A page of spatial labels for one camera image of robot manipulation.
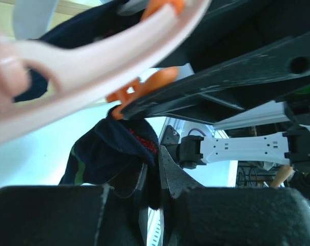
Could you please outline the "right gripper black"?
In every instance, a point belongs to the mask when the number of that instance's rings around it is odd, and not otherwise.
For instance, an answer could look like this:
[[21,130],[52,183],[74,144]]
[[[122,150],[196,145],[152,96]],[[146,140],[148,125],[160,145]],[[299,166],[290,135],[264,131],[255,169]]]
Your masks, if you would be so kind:
[[212,1],[192,34],[157,64],[190,64],[198,73],[133,101],[123,117],[213,124],[272,100],[310,112],[309,31],[310,1]]

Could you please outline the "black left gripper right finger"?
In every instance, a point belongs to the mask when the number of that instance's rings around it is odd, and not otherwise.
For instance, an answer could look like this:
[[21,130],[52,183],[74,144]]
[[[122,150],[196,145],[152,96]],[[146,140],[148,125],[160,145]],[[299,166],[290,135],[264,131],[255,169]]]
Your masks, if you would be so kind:
[[293,189],[206,188],[160,147],[163,245],[310,245],[310,210]]

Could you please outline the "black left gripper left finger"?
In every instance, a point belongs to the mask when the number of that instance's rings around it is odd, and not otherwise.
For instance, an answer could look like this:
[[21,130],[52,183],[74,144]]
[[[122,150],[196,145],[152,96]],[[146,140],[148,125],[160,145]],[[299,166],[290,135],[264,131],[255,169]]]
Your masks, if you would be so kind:
[[0,189],[0,245],[146,245],[147,166],[100,186]]

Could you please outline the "navy green striped sock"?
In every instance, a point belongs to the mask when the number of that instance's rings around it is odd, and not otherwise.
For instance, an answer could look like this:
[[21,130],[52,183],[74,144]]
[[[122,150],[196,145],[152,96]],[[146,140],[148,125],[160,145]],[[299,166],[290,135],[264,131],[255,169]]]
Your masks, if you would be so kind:
[[148,166],[149,207],[160,207],[159,141],[145,119],[115,120],[110,114],[72,146],[61,185],[101,185],[137,163]]

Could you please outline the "orange clothes peg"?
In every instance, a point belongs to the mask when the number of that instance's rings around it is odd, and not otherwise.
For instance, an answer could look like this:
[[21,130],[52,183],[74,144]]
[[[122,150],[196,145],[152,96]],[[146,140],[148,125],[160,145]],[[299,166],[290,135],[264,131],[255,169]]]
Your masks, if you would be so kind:
[[[145,11],[143,12],[141,20],[145,20],[146,18],[151,16],[164,4],[172,5],[175,9],[176,14],[180,14],[184,8],[183,0],[152,0],[148,3]],[[111,103],[117,100],[120,101],[120,105],[112,111],[112,116],[117,120],[122,119],[123,114],[121,113],[121,110],[124,107],[126,107],[128,104],[135,101],[136,99],[172,83],[177,78],[178,74],[179,69],[177,67],[168,67],[152,74],[144,83],[141,83],[140,79],[136,78],[130,83],[128,83],[125,87],[108,95],[106,97],[107,102]]]

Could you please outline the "santa pattern sock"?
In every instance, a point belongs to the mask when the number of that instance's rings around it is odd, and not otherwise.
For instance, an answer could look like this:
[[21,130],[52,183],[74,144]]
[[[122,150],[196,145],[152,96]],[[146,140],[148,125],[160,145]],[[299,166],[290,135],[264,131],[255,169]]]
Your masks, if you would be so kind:
[[100,75],[100,63],[109,61],[113,55],[106,55],[114,44],[123,37],[108,39],[131,28],[141,18],[140,14],[123,16],[117,13],[122,1],[111,1],[91,8],[58,25],[38,39],[18,42],[20,51],[26,51],[24,62],[31,66],[31,80],[23,82],[25,92],[12,97],[16,103],[37,99],[46,93],[48,79],[52,79],[58,90],[49,97],[47,105],[68,105],[77,100],[84,104],[94,100],[93,93],[111,94],[128,84],[120,75]]

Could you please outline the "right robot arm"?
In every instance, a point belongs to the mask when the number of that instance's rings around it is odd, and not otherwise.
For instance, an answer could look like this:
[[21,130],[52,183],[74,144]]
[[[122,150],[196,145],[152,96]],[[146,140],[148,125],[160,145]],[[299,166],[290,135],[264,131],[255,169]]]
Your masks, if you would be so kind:
[[160,66],[177,58],[194,73],[121,111],[228,131],[227,139],[186,136],[168,146],[177,164],[262,161],[310,173],[310,1],[214,1]]

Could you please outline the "pink round clip hanger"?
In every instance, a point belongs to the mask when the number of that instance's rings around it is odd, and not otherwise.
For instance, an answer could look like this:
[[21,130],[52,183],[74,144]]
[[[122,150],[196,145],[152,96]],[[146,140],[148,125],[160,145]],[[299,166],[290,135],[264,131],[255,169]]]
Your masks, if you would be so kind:
[[[0,144],[70,115],[125,86],[172,53],[199,24],[210,1],[151,1],[147,18],[104,40],[61,49],[0,34]],[[56,94],[25,107],[12,100],[29,87],[27,68]]]

